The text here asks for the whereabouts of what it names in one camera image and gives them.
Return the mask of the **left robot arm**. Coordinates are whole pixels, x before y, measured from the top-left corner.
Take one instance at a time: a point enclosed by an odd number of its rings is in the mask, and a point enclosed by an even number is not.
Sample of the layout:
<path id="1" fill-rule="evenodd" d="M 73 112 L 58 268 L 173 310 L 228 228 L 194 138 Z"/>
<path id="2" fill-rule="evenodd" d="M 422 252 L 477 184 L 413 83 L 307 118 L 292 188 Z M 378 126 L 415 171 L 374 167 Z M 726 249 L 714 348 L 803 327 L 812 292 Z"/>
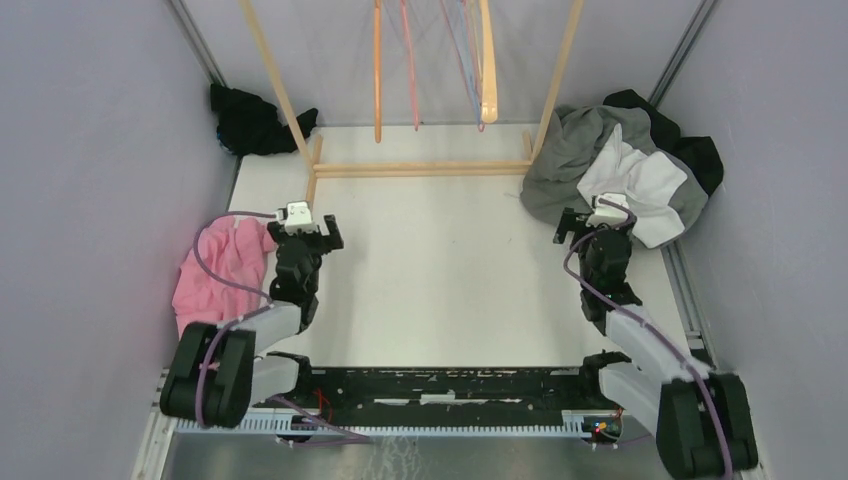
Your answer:
<path id="1" fill-rule="evenodd" d="M 160 392 L 162 414 L 202 428 L 235 428 L 249 407 L 276 394 L 294 407 L 312 399 L 315 382 L 305 373 L 307 358 L 260 353 L 312 324 L 323 258 L 343 249 L 344 240 L 334 215 L 325 215 L 318 226 L 304 202 L 267 218 L 276 275 L 269 290 L 248 290 L 265 305 L 224 324 L 186 326 Z"/>

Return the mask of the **white skirt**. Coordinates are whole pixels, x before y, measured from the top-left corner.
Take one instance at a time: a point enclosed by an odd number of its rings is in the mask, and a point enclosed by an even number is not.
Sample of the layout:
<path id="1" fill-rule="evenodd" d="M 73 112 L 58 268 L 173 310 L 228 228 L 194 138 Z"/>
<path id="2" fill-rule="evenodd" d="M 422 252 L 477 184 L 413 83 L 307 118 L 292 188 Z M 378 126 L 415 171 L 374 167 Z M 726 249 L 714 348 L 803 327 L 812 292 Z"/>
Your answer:
<path id="1" fill-rule="evenodd" d="M 666 154 L 647 155 L 625 142 L 622 126 L 617 124 L 577 189 L 586 201 L 607 193 L 624 196 L 636 216 L 635 237 L 645 247 L 657 248 L 684 232 L 670 202 L 686 180 L 684 171 Z"/>

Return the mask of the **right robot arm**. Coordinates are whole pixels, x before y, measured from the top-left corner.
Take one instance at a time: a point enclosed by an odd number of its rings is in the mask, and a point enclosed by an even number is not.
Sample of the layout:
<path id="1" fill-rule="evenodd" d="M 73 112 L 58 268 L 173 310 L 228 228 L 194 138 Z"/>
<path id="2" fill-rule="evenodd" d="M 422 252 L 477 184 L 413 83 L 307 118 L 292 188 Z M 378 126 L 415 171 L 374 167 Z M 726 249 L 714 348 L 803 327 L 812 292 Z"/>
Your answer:
<path id="1" fill-rule="evenodd" d="M 591 408 L 610 401 L 652 436 L 674 479 L 720 477 L 757 467 L 759 449 L 745 385 L 675 344 L 627 281 L 635 215 L 603 201 L 593 213 L 565 208 L 554 235 L 568 243 L 564 268 L 580 285 L 581 310 L 615 352 L 585 357 L 577 382 Z"/>

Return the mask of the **pink wire hanger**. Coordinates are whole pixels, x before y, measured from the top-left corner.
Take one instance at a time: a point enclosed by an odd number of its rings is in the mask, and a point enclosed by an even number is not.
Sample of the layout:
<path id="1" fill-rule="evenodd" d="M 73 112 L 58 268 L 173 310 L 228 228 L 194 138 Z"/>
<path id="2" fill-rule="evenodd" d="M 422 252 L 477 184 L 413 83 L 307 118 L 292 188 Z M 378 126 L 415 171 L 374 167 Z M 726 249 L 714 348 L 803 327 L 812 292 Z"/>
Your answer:
<path id="1" fill-rule="evenodd" d="M 408 79 L 409 98 L 410 98 L 410 105 L 411 105 L 412 118 L 413 118 L 413 129 L 415 131 L 418 131 L 419 128 L 420 128 L 420 110 L 419 110 L 419 101 L 418 101 L 418 95 L 417 95 L 414 45 L 413 45 L 412 34 L 411 34 L 411 29 L 410 29 L 410 24 L 409 24 L 407 1 L 406 0 L 400 0 L 399 5 L 400 5 L 400 15 L 401 15 L 404 45 L 405 45 L 405 49 L 406 49 L 407 79 Z"/>

